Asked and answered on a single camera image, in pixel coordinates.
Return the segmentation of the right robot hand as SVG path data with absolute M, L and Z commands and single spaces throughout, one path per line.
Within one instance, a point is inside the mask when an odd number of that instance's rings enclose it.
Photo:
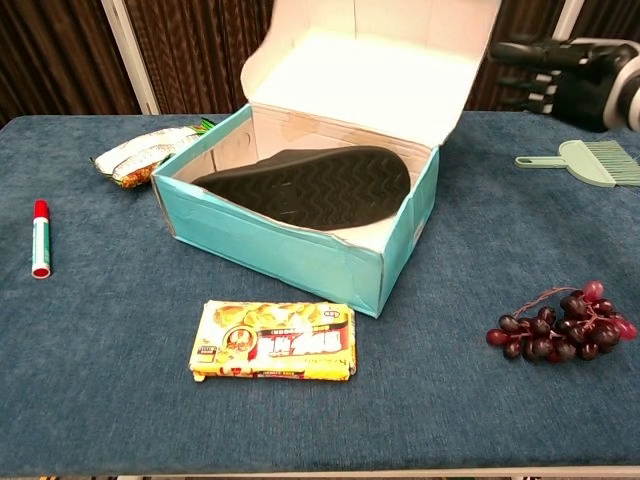
M 489 59 L 523 69 L 530 80 L 498 83 L 522 93 L 506 105 L 554 118 L 591 132 L 639 130 L 639 44 L 631 40 L 502 41 Z

